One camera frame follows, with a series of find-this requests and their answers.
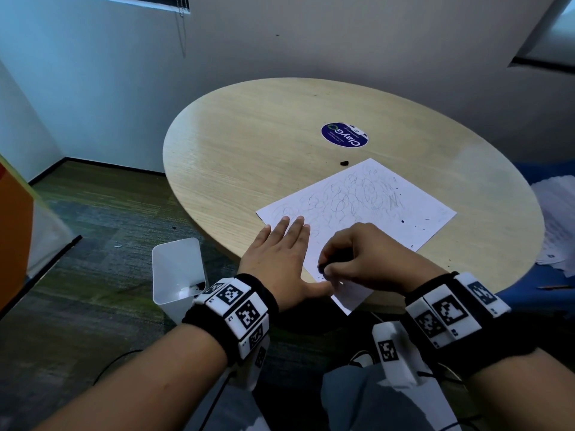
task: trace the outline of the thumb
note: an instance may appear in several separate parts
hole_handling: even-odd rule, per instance
[[[326,279],[351,280],[354,272],[354,261],[343,261],[340,263],[330,263],[324,269]]]
[[[320,283],[304,282],[304,286],[306,298],[330,297],[335,293],[334,286],[328,281]]]

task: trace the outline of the black and white qr-like pattern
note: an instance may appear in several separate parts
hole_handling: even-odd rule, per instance
[[[220,290],[216,296],[224,301],[227,305],[231,305],[238,297],[241,296],[241,290],[230,284],[229,286]]]
[[[395,360],[399,360],[399,357],[397,356],[397,349],[393,344],[393,340],[377,342],[377,346],[379,347],[379,351],[381,352],[381,359],[383,361],[393,362]]]
[[[433,303],[431,306],[446,325],[454,324],[469,315],[453,295],[448,295]]]
[[[473,293],[476,297],[478,297],[481,302],[485,305],[491,304],[492,302],[497,301],[497,297],[493,295],[489,290],[485,288],[485,286],[481,283],[475,282],[471,283],[468,286],[471,293]]]
[[[253,323],[259,319],[259,313],[251,301],[243,303],[240,308],[236,310],[236,316],[246,329],[251,327]]]
[[[249,336],[249,348],[254,349],[255,345],[258,344],[263,337],[263,324],[259,324],[259,326],[255,329],[253,333]]]
[[[263,359],[266,358],[266,348],[265,347],[261,347],[259,348],[258,351],[258,356],[255,357],[255,366],[259,367],[260,369],[262,368],[263,365]]]
[[[435,317],[431,310],[421,313],[415,318],[415,322],[417,322],[426,336],[430,339],[431,337],[435,337],[439,333],[446,331],[443,324]]]
[[[224,283],[212,284],[210,287],[208,287],[207,289],[205,289],[205,290],[202,292],[202,295],[209,295],[209,294],[213,293],[213,292],[216,291],[216,289],[217,289],[218,287],[220,287],[222,284],[224,284]]]

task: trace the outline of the hand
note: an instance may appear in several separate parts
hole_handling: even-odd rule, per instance
[[[411,251],[373,224],[353,224],[338,231],[321,250],[318,264],[338,249],[353,248],[354,259],[328,264],[326,279],[351,280],[365,287],[405,294],[447,271]]]
[[[309,225],[304,225],[302,216],[286,233],[288,225],[287,216],[282,218],[274,231],[266,225],[241,258],[237,271],[238,274],[251,274],[260,280],[275,297],[279,311],[291,309],[306,298],[334,294],[330,282],[306,283],[301,279],[308,250]]]

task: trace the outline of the blue circular sticker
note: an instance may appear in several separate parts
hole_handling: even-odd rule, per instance
[[[347,148],[358,148],[367,144],[369,137],[365,131],[361,131],[353,125],[342,122],[326,124],[321,128],[321,134],[332,144]]]

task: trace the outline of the finger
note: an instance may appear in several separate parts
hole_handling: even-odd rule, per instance
[[[330,297],[335,293],[334,286],[328,281],[304,283],[306,298]]]
[[[324,269],[324,277],[330,280],[353,280],[356,276],[356,260],[330,263]]]
[[[299,236],[296,240],[296,243],[293,244],[292,248],[296,251],[301,258],[305,258],[305,253],[308,250],[308,242],[309,242],[309,231],[311,230],[309,224],[306,224],[302,227],[301,231],[299,232]]]
[[[299,233],[301,232],[301,228],[303,226],[304,217],[298,216],[279,244],[286,248],[291,248],[296,243],[296,240],[299,237]]]
[[[267,237],[270,235],[270,232],[271,232],[271,225],[268,224],[260,230],[260,232],[255,237],[254,241],[249,247],[257,248],[258,246],[262,246],[262,244],[266,241]]]
[[[276,245],[286,234],[286,230],[288,229],[289,225],[289,217],[284,216],[274,228],[274,231],[271,232],[270,236],[266,240],[266,245]]]
[[[338,249],[349,248],[353,246],[352,231],[350,228],[338,231],[334,236],[329,239],[326,245],[323,247],[320,253],[320,258],[317,261],[318,264],[323,264],[327,262],[330,256],[332,256]]]

